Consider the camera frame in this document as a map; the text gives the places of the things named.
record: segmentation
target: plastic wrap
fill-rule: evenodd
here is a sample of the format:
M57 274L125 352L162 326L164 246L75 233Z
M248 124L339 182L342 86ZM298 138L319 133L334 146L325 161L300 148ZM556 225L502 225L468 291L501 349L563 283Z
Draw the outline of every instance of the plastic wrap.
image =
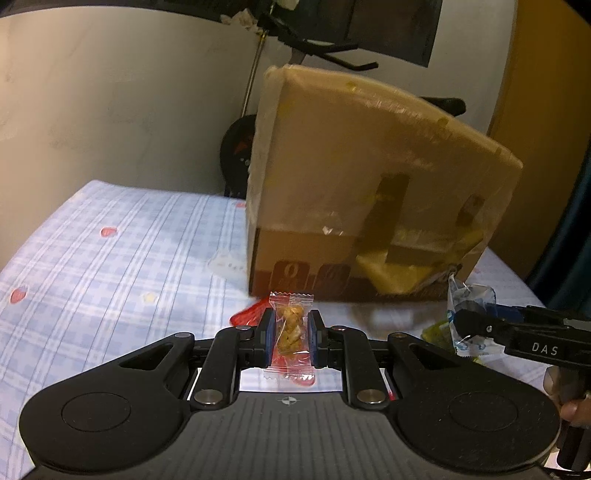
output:
M222 14L220 15L220 22L224 25L234 25L236 27L244 28L249 32L258 33L262 31L262 28L256 26L256 18L248 8L238 12L233 17Z
M476 264L521 168L492 139L390 85L270 69L246 199L249 289L358 301L437 284L443 298L449 272L465 279Z
M495 314L495 307L496 295L492 288L476 284L466 285L456 280L454 275L450 275L447 292L447 319L450 324L453 346L458 355L481 356L496 355L503 352L504 347L490 338L481 336L461 338L453 325L454 315L460 309Z
M316 381L307 338L307 316L313 302L313 295L269 295L269 303L275 309L277 327L273 360L264 371L265 378L279 375L302 386L311 386Z

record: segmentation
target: cardboard box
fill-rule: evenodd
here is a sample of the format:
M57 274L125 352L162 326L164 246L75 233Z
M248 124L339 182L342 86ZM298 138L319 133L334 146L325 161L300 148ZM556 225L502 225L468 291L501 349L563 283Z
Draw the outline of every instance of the cardboard box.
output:
M347 73L271 68L246 198L249 291L440 299L501 220L521 162L409 93Z

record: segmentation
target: bed sheet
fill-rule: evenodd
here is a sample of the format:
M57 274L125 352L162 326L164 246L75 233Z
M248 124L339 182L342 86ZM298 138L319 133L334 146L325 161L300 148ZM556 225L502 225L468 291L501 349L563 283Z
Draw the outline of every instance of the bed sheet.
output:
M245 257L241 200L92 181L62 205L0 273L0 479L32 467L17 428L32 395L175 332L214 337L253 301ZM540 305L491 250L470 281L495 288L500 303ZM419 335L446 310L444 302L314 306L327 325L375 339ZM541 385L541 364L488 363ZM301 388L255 369L241 379L242 390ZM306 390L339 388L340 373L322 370Z

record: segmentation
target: black wheel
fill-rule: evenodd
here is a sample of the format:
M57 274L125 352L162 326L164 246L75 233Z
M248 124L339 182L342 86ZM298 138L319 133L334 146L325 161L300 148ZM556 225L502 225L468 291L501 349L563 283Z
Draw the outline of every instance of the black wheel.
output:
M252 140L255 136L256 115L236 120L222 138L220 166L226 182L224 195L246 199L248 166L251 164Z

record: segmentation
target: black circular pad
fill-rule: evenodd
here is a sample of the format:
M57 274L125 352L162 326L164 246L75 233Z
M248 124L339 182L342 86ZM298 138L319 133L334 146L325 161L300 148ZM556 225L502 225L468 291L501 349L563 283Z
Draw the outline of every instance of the black circular pad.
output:
M458 395L449 404L452 419L475 432L496 432L517 420L517 407L501 395L469 392Z
M141 463L171 442L188 407L161 379L152 379L152 372L120 370L109 374L99 367L27 402L19 429L36 464L76 473L115 471Z
M112 393L96 392L72 398L61 412L63 420L81 432L104 432L121 425L131 412L129 402Z
M480 474L538 462L550 452L560 425L542 392L479 365L428 372L398 402L395 419L421 456Z

